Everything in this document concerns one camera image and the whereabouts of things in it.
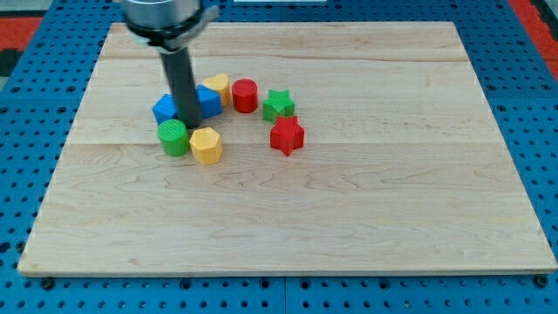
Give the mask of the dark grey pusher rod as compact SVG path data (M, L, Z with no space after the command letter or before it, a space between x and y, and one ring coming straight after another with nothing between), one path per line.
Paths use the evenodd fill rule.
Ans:
M161 53L169 90L174 98L177 118L188 129L198 127L202 122L201 105L197 98L194 73L187 48L174 53Z

